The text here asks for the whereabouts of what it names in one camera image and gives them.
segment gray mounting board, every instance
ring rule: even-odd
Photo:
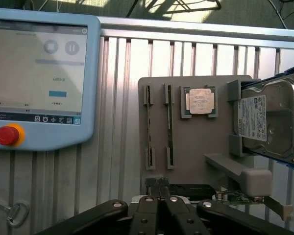
[[[228,102],[227,83],[235,80],[250,81],[251,77],[145,77],[139,80],[142,192],[149,177],[166,177],[171,184],[218,186],[224,174],[208,165],[204,154],[229,155],[233,103]],[[216,90],[217,115],[183,115],[183,88],[205,87]],[[253,167],[252,157],[239,161]]]

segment barcode label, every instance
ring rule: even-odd
[[[266,96],[239,100],[239,136],[267,141]]]

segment red emergency stop button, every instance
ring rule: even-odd
[[[0,144],[1,145],[13,145],[20,138],[18,129],[13,126],[0,127]]]

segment key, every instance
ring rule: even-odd
[[[24,208],[24,213],[21,216],[21,219],[19,221],[14,222],[13,220],[16,218],[16,216],[17,216],[18,212],[20,211],[21,207]],[[27,204],[23,203],[23,202],[15,203],[11,207],[6,206],[2,202],[0,202],[0,209],[7,213],[6,220],[7,220],[7,223],[11,227],[19,227],[19,226],[21,226],[25,222],[25,220],[26,220],[26,218],[27,218],[27,216],[29,214],[29,206]]]

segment hard drive metal casing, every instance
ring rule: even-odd
[[[294,74],[242,87],[242,99],[260,95],[266,100],[267,136],[265,140],[243,137],[244,151],[294,164]]]

